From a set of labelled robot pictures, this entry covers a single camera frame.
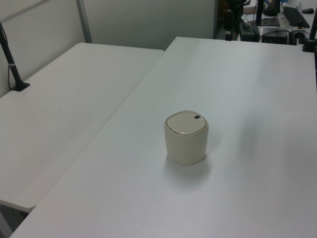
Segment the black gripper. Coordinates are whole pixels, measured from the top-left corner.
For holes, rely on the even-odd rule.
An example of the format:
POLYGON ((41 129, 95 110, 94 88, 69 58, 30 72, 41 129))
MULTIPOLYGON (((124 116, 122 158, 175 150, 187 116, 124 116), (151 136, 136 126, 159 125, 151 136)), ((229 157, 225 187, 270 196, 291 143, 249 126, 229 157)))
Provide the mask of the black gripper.
POLYGON ((233 24, 233 12, 231 10, 226 10, 224 13, 224 29, 225 40, 232 41, 232 24, 233 24))

